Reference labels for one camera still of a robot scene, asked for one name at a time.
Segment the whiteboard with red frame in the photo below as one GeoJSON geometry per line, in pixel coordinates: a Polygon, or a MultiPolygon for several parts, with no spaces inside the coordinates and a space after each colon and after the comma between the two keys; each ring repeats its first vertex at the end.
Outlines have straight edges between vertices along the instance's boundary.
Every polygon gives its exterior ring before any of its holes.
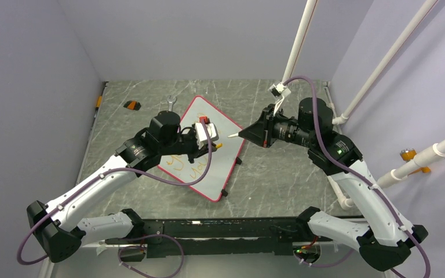
{"type": "MultiPolygon", "coordinates": [[[[221,112],[202,96],[196,96],[181,117],[181,126],[186,127],[206,116],[215,124],[219,139],[216,144],[222,146],[212,154],[210,168],[205,178],[190,188],[211,202],[217,202],[223,196],[223,191],[236,165],[244,139],[229,138],[231,134],[241,131],[235,120],[221,112]]],[[[189,163],[186,155],[163,156],[158,169],[164,171],[177,181],[188,183],[198,179],[207,167],[207,155],[189,163]]]]}

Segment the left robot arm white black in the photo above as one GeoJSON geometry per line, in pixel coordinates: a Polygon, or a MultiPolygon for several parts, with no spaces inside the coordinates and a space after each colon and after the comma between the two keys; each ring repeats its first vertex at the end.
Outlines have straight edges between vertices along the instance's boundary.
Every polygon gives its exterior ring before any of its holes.
{"type": "Polygon", "coordinates": [[[30,236],[36,238],[45,257],[57,263],[80,247],[107,239],[136,243],[145,235],[144,221],[132,209],[89,218],[98,202],[135,179],[150,176],[163,156],[186,155],[190,163],[216,151],[218,130],[209,118],[201,117],[181,127],[180,116],[162,111],[149,126],[126,140],[93,174],[68,192],[47,202],[35,201],[27,207],[30,236]]]}

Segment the silver wrench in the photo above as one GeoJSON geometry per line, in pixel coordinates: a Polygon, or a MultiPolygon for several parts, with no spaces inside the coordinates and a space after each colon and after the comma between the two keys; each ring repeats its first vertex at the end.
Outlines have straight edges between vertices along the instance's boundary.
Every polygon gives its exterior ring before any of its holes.
{"type": "Polygon", "coordinates": [[[177,97],[176,96],[168,96],[168,98],[166,99],[167,103],[168,103],[168,111],[172,111],[173,110],[173,106],[177,101],[177,97]]]}

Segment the black orange brush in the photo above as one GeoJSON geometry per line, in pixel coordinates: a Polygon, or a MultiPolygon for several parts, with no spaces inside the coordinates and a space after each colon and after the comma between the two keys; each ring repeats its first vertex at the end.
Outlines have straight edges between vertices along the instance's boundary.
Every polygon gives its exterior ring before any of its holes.
{"type": "Polygon", "coordinates": [[[124,103],[123,107],[129,110],[138,111],[142,105],[138,101],[129,100],[124,103]]]}

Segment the orange black screwdriver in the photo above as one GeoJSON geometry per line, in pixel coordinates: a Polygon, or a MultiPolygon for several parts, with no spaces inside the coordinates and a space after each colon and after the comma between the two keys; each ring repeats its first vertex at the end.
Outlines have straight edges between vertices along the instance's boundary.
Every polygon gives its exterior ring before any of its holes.
{"type": "Polygon", "coordinates": [[[103,95],[104,95],[104,92],[105,92],[105,88],[107,87],[107,84],[108,84],[108,82],[106,82],[106,81],[101,84],[101,92],[100,92],[100,95],[98,96],[98,98],[96,100],[96,104],[95,104],[94,119],[97,118],[97,114],[99,112],[99,108],[101,106],[101,103],[102,103],[102,100],[103,100],[103,95]]]}

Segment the white PVC pipe right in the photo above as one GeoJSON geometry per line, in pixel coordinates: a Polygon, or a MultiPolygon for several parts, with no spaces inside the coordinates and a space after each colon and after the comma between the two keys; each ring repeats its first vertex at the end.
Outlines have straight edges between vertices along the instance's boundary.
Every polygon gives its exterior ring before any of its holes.
{"type": "Polygon", "coordinates": [[[378,179],[377,185],[381,188],[390,187],[405,180],[407,176],[415,170],[428,167],[430,164],[443,159],[445,159],[445,139],[416,154],[410,161],[398,169],[393,169],[384,174],[378,179]]]}

